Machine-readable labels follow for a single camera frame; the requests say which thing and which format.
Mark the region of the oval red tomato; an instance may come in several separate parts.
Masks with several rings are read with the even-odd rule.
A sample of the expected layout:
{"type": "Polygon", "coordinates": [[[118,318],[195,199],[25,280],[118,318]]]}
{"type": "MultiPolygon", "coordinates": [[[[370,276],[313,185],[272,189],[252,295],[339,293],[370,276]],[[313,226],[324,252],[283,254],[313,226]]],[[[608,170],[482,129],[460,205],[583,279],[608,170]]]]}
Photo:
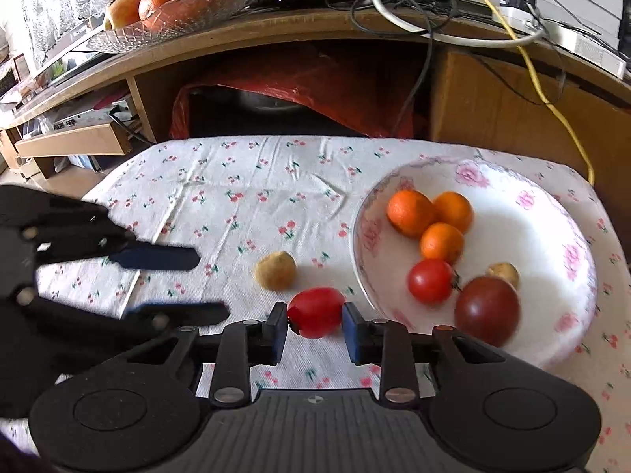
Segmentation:
{"type": "Polygon", "coordinates": [[[299,292],[288,307],[290,328],[305,339],[328,336],[341,325],[344,303],[344,295],[328,286],[299,292]]]}

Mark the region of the round red tomato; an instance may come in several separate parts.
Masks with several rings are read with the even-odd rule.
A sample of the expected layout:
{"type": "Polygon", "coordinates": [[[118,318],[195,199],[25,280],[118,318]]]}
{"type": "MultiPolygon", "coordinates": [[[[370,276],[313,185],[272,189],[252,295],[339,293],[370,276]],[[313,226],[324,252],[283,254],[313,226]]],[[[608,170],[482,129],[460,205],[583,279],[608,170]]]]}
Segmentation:
{"type": "Polygon", "coordinates": [[[459,288],[457,271],[441,259],[423,259],[407,274],[409,293],[425,305],[440,305],[459,288]]]}

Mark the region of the dark purple tomato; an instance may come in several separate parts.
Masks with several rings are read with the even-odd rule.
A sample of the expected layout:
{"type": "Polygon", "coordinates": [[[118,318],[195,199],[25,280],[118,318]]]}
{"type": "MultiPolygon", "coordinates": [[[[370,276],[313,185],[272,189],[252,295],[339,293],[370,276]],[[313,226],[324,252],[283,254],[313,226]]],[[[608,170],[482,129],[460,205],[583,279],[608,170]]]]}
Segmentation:
{"type": "Polygon", "coordinates": [[[475,277],[461,289],[454,318],[460,331],[502,347],[517,331],[521,320],[519,295],[500,277],[475,277]]]}

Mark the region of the small orange mandarin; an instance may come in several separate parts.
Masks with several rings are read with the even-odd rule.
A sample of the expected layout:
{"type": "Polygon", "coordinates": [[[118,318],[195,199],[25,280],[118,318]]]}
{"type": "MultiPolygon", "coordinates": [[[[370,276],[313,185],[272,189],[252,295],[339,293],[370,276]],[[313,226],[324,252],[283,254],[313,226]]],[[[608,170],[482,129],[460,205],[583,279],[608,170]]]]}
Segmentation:
{"type": "Polygon", "coordinates": [[[455,226],[436,222],[422,234],[419,251],[424,259],[441,259],[453,265],[460,259],[464,244],[464,236],[455,226]]]}
{"type": "Polygon", "coordinates": [[[466,197],[453,191],[441,193],[433,200],[437,220],[447,223],[462,234],[466,234],[473,225],[474,208],[466,197]]]}

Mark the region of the larger orange mandarin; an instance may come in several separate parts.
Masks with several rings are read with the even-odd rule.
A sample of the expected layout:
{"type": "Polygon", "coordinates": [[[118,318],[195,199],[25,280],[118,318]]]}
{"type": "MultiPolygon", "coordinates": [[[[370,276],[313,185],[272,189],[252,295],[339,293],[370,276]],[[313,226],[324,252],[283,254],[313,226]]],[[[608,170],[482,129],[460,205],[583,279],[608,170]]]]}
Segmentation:
{"type": "Polygon", "coordinates": [[[388,201],[386,217],[401,235],[419,239],[436,219],[433,203],[417,190],[399,190],[388,201]]]}

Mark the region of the cherry print tablecloth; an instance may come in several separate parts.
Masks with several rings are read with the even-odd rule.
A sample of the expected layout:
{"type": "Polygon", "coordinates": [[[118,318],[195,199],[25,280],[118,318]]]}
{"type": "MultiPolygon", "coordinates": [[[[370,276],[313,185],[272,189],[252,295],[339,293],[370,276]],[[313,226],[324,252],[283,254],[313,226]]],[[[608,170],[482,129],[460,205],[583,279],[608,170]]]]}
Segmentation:
{"type": "Polygon", "coordinates": [[[186,274],[128,274],[105,259],[43,268],[43,292],[94,312],[120,315],[149,301],[220,298],[233,319],[263,317],[275,295],[252,272],[284,250],[296,285],[327,285],[367,300],[352,267],[352,224],[368,191],[403,164],[482,160],[535,182],[566,209],[596,268],[594,318],[557,375],[596,399],[602,427],[592,472],[630,467],[630,274],[596,191],[570,167],[540,159],[429,142],[339,138],[207,138],[172,141],[137,155],[89,192],[115,222],[143,239],[190,244],[200,265],[186,274]]]}

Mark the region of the white floral plate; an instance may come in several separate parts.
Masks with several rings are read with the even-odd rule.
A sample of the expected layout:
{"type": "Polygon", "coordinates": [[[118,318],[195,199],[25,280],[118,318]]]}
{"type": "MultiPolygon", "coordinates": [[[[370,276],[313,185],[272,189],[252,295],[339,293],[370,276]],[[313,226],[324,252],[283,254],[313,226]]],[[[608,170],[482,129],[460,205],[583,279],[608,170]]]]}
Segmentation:
{"type": "Polygon", "coordinates": [[[482,160],[403,164],[360,202],[352,224],[353,268],[374,312],[417,333],[454,321],[454,298],[431,307],[407,289],[407,274],[421,259],[419,246],[386,217],[389,199],[404,188],[427,197],[453,191],[470,201],[474,221],[455,266],[461,281],[481,276],[496,263],[517,268],[521,320],[505,350],[541,369],[565,360],[594,318],[592,252],[577,223],[550,193],[517,172],[482,160]]]}

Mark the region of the yellow-red apple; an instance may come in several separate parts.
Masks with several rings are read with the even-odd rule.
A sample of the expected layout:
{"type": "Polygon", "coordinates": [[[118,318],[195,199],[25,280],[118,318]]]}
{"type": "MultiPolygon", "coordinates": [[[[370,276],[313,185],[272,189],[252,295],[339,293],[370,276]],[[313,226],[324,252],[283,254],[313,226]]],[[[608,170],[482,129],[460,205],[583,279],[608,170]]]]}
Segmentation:
{"type": "Polygon", "coordinates": [[[140,21],[139,3],[141,0],[114,0],[107,7],[104,29],[121,29],[140,21]]]}

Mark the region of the glass fruit bowl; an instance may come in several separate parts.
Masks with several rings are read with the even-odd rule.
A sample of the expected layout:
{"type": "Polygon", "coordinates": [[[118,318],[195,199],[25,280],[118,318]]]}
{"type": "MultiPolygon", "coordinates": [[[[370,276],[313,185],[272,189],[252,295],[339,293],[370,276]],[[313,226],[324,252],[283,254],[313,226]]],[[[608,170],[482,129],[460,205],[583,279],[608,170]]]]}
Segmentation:
{"type": "Polygon", "coordinates": [[[171,0],[146,19],[120,29],[103,30],[88,48],[103,54],[126,54],[209,30],[232,18],[249,0],[171,0]]]}

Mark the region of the red plastic bag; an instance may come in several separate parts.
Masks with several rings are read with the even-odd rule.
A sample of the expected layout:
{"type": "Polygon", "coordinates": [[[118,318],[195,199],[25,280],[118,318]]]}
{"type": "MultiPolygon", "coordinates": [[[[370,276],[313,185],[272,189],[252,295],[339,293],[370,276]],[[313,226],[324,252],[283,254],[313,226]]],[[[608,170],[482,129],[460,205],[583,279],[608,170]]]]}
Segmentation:
{"type": "Polygon", "coordinates": [[[276,52],[229,60],[180,88],[172,106],[169,137],[191,136],[192,92],[221,87],[291,102],[363,136],[412,138],[413,101],[421,80],[422,75],[411,69],[388,69],[381,62],[330,56],[310,48],[288,56],[276,52]]]}

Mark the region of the wooden desk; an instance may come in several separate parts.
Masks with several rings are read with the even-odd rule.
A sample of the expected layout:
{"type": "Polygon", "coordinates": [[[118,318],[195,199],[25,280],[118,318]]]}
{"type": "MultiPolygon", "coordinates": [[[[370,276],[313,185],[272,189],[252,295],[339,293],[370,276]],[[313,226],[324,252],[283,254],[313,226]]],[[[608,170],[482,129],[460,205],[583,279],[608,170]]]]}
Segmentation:
{"type": "Polygon", "coordinates": [[[528,54],[552,108],[537,104],[514,52],[373,39],[335,11],[259,14],[113,57],[6,111],[1,124],[122,81],[150,139],[219,134],[236,127],[236,112],[216,101],[191,109],[188,95],[223,86],[298,102],[368,137],[479,146],[615,177],[630,162],[628,84],[547,46],[528,54]]]}

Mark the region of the white power strip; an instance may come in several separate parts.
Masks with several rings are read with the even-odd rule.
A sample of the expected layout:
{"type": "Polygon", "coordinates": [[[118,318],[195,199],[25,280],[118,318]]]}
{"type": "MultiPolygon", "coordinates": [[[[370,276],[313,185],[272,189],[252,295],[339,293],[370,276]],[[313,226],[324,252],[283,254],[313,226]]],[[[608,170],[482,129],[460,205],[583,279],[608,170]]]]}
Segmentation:
{"type": "Polygon", "coordinates": [[[627,77],[628,61],[612,46],[592,33],[562,22],[536,18],[532,13],[511,6],[501,6],[498,11],[513,30],[525,34],[542,30],[542,37],[555,46],[592,63],[620,80],[627,77]]]}

